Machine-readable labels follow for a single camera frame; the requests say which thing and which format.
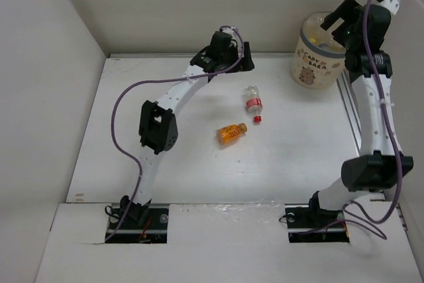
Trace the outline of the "clear bottle yellow cap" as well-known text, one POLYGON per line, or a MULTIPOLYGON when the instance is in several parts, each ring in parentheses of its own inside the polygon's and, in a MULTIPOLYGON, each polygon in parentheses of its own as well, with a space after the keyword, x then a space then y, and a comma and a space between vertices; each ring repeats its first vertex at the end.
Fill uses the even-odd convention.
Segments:
POLYGON ((307 37, 312 43, 317 43, 321 38, 320 34, 316 31, 309 32, 307 37))

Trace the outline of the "large clear plastic bottle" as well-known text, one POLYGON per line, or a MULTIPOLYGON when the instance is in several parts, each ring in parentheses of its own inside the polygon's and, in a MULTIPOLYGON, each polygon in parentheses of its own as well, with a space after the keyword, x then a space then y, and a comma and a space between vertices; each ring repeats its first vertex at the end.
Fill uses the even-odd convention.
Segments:
POLYGON ((320 40, 317 43, 312 43, 309 39, 309 41, 318 46, 322 42, 331 42, 333 37, 331 35, 331 29, 323 29, 321 27, 321 24, 324 22, 325 17, 327 16, 326 13, 314 13, 310 16, 308 16, 302 26, 302 30, 306 38, 308 39, 307 35, 309 32, 316 31, 320 34, 320 40))

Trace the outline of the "clear bottle red label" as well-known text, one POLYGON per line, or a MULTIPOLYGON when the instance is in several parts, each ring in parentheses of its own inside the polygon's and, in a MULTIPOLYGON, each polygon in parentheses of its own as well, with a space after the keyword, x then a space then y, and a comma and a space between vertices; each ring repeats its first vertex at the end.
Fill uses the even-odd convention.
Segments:
POLYGON ((262 122, 261 112, 263 109, 262 100, 260 98, 259 90, 256 86, 248 86, 244 90, 244 104, 248 114, 252 117, 254 124, 262 122))

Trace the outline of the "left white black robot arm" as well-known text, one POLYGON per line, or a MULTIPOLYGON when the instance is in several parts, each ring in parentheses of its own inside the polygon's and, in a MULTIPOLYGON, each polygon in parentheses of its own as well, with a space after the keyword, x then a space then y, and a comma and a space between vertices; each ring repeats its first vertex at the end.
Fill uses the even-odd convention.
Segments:
POLYGON ((216 75, 254 69, 249 43, 242 40, 236 27, 222 26, 208 46, 198 52, 174 85, 156 101, 141 107, 138 134, 141 152, 136 159, 140 169, 133 193, 120 200, 121 220, 142 227, 148 218, 154 179, 163 156, 178 139, 177 116, 187 102, 216 75))

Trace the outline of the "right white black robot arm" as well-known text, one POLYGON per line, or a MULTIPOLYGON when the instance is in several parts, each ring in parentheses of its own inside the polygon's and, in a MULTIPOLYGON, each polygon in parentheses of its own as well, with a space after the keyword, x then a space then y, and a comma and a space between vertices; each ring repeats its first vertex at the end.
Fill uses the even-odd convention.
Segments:
POLYGON ((324 224, 345 204, 370 193, 394 188, 398 196, 403 177, 413 168, 413 158, 403 154, 396 137, 392 62, 381 49, 398 7, 392 0, 365 6, 344 0, 321 24, 328 30, 342 20, 331 34, 346 50, 344 64, 356 96, 361 146, 358 157, 343 163, 340 178, 309 200, 306 218, 312 225, 324 224))

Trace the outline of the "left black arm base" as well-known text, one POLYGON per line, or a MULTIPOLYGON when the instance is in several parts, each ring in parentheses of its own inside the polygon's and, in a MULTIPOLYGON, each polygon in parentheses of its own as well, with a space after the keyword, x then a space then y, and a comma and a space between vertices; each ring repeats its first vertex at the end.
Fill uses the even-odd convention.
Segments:
POLYGON ((109 217, 105 234, 106 243, 117 244, 165 244, 168 237, 168 205, 153 205, 148 210, 148 216, 142 225, 136 221, 126 219, 120 229, 110 238, 119 223, 120 214, 118 207, 107 205, 105 212, 109 217))

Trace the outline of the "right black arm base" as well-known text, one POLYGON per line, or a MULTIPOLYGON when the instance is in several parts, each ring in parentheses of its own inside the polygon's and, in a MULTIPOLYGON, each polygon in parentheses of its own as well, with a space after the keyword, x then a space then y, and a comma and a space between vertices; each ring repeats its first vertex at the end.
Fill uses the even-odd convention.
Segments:
POLYGON ((349 243, 341 211, 312 212, 308 205, 285 205, 279 218, 288 228, 290 243, 349 243))

